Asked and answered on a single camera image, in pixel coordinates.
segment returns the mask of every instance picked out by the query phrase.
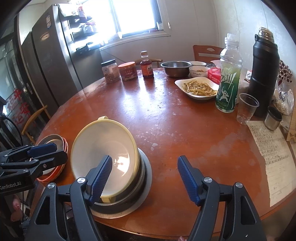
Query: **blue gripper pad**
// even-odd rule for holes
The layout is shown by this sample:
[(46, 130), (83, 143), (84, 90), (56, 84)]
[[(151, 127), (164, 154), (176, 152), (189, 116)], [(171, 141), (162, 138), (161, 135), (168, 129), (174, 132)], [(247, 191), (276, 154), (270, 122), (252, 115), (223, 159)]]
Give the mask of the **blue gripper pad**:
[(27, 153), (29, 157), (35, 158), (57, 151), (57, 146), (54, 143), (32, 147)]
[(94, 170), (91, 178), (87, 182), (86, 192), (89, 195), (88, 201), (93, 205), (99, 201), (112, 171), (113, 161), (110, 156), (104, 156), (98, 167)]
[(194, 202), (197, 206), (199, 206), (201, 200), (200, 200), (200, 197), (198, 196), (198, 189), (199, 189), (198, 184), (194, 180), (194, 177), (190, 172), (190, 169), (186, 164), (186, 161), (182, 158), (182, 156), (178, 158), (177, 166), (190, 200)]

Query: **wall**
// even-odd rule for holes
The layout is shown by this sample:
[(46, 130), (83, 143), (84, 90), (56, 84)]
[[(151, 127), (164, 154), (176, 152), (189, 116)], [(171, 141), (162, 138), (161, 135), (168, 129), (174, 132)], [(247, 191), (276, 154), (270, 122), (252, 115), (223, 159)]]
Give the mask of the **wall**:
[(164, 0), (171, 25), (168, 37), (136, 40), (101, 51), (104, 61), (135, 61), (147, 50), (150, 58), (194, 60), (193, 45), (217, 45), (218, 34), (212, 0)]
[(296, 45), (279, 18), (260, 0), (213, 0), (217, 16), (219, 47), (224, 47), (227, 33), (236, 34), (240, 41), (243, 66), (252, 69), (254, 35), (260, 27), (270, 29), (278, 45), (279, 55), (296, 74)]
[(28, 33), (32, 30), (32, 27), (41, 17), (41, 15), (52, 4), (67, 3), (67, 0), (32, 0), (26, 7), (24, 7), (19, 13), (19, 30), (20, 30), (20, 42), (24, 42)]

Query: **red tissue package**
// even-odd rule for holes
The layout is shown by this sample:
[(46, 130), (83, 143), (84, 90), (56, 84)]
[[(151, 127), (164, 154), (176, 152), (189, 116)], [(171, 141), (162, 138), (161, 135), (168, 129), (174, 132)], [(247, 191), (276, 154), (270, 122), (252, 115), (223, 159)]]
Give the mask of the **red tissue package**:
[(215, 84), (220, 84), (221, 81), (221, 69), (213, 68), (207, 71), (207, 78), (213, 81)]

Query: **window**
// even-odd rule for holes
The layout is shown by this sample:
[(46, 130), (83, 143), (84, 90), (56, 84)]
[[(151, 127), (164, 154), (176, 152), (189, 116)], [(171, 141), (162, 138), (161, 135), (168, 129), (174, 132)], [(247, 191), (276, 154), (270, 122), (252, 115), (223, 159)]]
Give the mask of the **window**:
[(87, 0), (82, 7), (105, 43), (116, 33), (123, 38), (148, 33), (161, 22), (157, 0)]

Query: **window sill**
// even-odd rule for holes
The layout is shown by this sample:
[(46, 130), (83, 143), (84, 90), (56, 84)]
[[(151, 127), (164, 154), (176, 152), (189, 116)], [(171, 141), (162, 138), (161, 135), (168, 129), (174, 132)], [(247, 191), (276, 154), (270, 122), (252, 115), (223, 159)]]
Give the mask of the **window sill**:
[(167, 34), (164, 31), (145, 33), (145, 34), (138, 34), (138, 35), (122, 38), (122, 39), (113, 41), (111, 43), (108, 43), (105, 46), (101, 47), (100, 50), (108, 49), (110, 47), (114, 47), (114, 46), (121, 45), (121, 44), (124, 44), (124, 43), (133, 42), (133, 41), (140, 40), (140, 39), (150, 39), (150, 38), (158, 38), (158, 37), (166, 37), (166, 36), (170, 36), (170, 35)]

